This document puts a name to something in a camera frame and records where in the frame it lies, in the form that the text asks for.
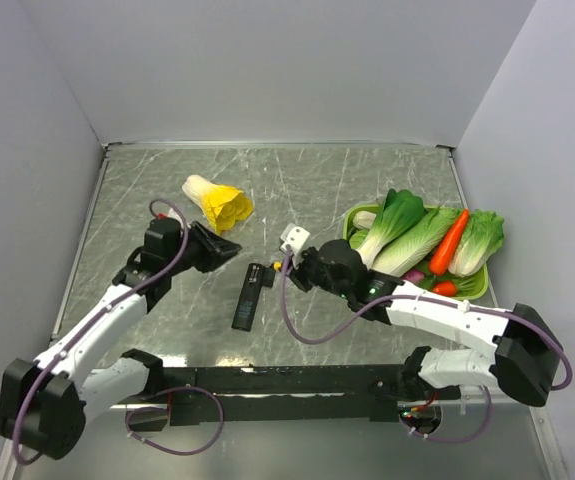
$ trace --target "green tray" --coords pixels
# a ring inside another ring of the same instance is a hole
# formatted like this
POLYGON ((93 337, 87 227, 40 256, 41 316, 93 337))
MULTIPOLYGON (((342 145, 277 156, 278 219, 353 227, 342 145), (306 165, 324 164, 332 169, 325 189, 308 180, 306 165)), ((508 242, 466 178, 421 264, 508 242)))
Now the green tray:
MULTIPOLYGON (((431 210, 436 207, 425 206, 426 210, 431 210)), ((356 205, 354 208, 349 210, 345 215, 345 227, 343 228, 343 238, 349 240, 349 237, 354 230, 354 215, 358 212, 367 211, 371 213, 378 212, 377 204, 366 204, 366 205, 356 205)), ((487 264, 483 265, 483 268, 478 270, 472 275, 475 285, 466 291, 463 295, 453 297, 456 300, 475 300, 476 298, 482 297, 487 289, 489 288, 489 273, 487 272, 487 264)))

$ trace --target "metal edge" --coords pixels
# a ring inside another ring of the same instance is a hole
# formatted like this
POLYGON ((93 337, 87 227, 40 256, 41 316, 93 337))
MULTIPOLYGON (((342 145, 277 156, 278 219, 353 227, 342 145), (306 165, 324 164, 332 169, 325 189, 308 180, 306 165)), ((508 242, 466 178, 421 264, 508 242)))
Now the metal edge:
POLYGON ((558 438, 556 438, 556 432, 547 409, 530 408, 530 411, 549 476, 555 480, 568 480, 569 472, 562 458, 558 438))
POLYGON ((435 148, 428 145, 420 145, 410 142, 396 142, 389 140, 370 141, 370 140, 339 140, 339 141, 232 141, 232 140, 210 140, 210 141, 177 141, 177 142, 128 142, 128 143, 108 143, 106 147, 108 154, 120 150, 140 150, 145 148, 163 149, 163 148, 304 148, 304 147, 373 147, 386 148, 392 146, 398 147, 426 147, 435 148))
POLYGON ((0 480, 13 480, 18 468, 18 463, 12 455, 11 440, 5 440, 3 450, 0 453, 0 480))
MULTIPOLYGON (((458 192, 463 201, 463 206, 465 208, 469 208, 467 206, 467 201, 465 200, 465 193, 463 192, 460 178, 458 177, 454 157, 451 153, 449 155, 449 164, 451 166, 454 179, 456 180, 456 185, 458 186, 458 192)), ((489 280, 489 293, 491 294, 494 306, 498 307, 498 298, 496 297, 496 291, 494 290, 491 279, 489 280)), ((547 471, 549 472, 549 477, 556 480, 567 480, 569 478, 569 474, 565 467, 562 452, 560 451, 560 445, 558 444, 558 439, 556 438, 556 433, 552 427, 547 410, 545 408, 530 407, 529 411, 534 423, 536 437, 538 438, 538 443, 540 443, 540 449, 543 453, 543 459, 545 460, 547 471)))
POLYGON ((69 279, 67 280, 67 285, 65 286, 65 293, 63 294, 63 299, 60 302, 60 308, 58 309, 58 316, 56 317, 56 323, 54 324, 54 328, 51 333, 52 341, 58 335, 58 331, 60 330, 60 326, 63 322, 63 317, 65 316, 65 308, 67 307, 67 302, 69 301, 69 294, 71 293, 71 289, 74 284, 76 270, 78 269, 78 264, 80 263, 80 257, 83 253, 85 239, 87 238, 87 232, 89 231, 89 225, 91 224, 91 217, 94 213, 94 208, 96 207, 96 202, 98 200, 98 195, 100 193, 100 187, 102 186, 103 179, 105 178, 105 172, 107 171, 108 163, 109 158, 107 156, 107 153, 105 153, 102 164, 100 165, 100 170, 98 172, 98 178, 96 179, 96 184, 94 185, 94 191, 92 193, 91 199, 89 200, 89 204, 87 205, 87 213, 85 214, 85 223, 83 224, 80 239, 78 240, 76 255, 74 256, 74 262, 71 266, 71 271, 69 272, 69 279))

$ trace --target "white connector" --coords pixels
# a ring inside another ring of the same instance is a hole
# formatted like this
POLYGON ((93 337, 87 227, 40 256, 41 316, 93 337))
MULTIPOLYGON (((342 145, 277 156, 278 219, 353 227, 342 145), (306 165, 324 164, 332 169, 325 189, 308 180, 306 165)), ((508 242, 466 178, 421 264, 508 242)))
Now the white connector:
POLYGON ((458 305, 458 311, 462 313, 467 313, 470 307, 471 304, 469 303, 469 300, 465 299, 458 305))
POLYGON ((302 252, 309 247, 310 238, 311 233, 298 225, 290 223, 280 235, 280 239, 283 242, 280 246, 280 250, 287 253, 289 247, 294 253, 292 263, 298 265, 302 260, 302 252))

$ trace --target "black bracket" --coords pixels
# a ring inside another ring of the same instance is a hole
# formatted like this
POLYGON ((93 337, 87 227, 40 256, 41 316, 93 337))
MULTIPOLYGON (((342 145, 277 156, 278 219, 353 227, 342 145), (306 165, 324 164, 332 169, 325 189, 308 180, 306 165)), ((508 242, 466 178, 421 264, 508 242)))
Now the black bracket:
POLYGON ((136 348, 126 351, 121 357, 136 360, 149 370, 147 383, 142 391, 144 395, 155 395, 163 389, 165 377, 162 359, 136 348))
MULTIPOLYGON (((398 421, 398 402, 427 401, 434 389, 415 365, 165 368, 164 388, 193 385, 213 392, 228 421, 367 418, 398 421)), ((442 400, 460 389, 439 390, 442 400)), ((166 404, 167 397, 148 399, 166 404)), ((218 421, 212 401, 197 393, 174 393, 170 425, 218 421)))
MULTIPOLYGON (((145 232, 141 247, 136 248, 126 265, 116 274, 114 285, 135 287, 165 268, 178 253, 182 241, 182 228, 175 218, 155 218, 145 232)), ((210 232, 200 222, 192 222, 188 231, 184 255, 169 272, 155 284, 143 290, 147 299, 147 312, 171 289, 173 276, 195 268, 199 272, 213 272, 235 257, 242 247, 210 232)))
MULTIPOLYGON (((560 342, 532 307, 517 303, 512 313, 540 327, 562 349, 560 342)), ((525 405, 544 406, 560 363, 556 352, 533 331, 512 321, 507 323, 503 335, 494 341, 498 347, 495 364, 490 371, 498 379, 500 389, 525 405)))
MULTIPOLYGON (((356 250, 347 240, 331 240, 320 247, 310 247, 302 253, 298 268, 292 269, 290 280, 300 290, 308 292, 318 287, 347 300, 347 306, 357 312, 369 302, 391 295, 404 282, 391 275, 368 270, 356 250)), ((387 304, 376 305, 362 318, 389 325, 387 304)))
MULTIPOLYGON (((0 388, 1 436, 12 438, 20 406, 40 371, 20 359, 5 369, 0 388)), ((85 428, 83 407, 71 380, 48 375, 31 400, 20 443, 56 460, 64 457, 74 448, 85 428)))

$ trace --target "black remote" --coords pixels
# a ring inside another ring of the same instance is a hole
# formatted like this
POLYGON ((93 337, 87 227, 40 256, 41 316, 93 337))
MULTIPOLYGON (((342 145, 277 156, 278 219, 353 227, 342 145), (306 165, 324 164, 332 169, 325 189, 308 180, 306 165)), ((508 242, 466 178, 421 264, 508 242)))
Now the black remote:
POLYGON ((271 267, 265 267, 260 263, 249 264, 245 282, 240 290, 240 297, 238 297, 238 305, 236 306, 231 328, 246 332, 251 331, 258 299, 260 298, 260 290, 262 287, 273 287, 275 276, 276 272, 271 267))

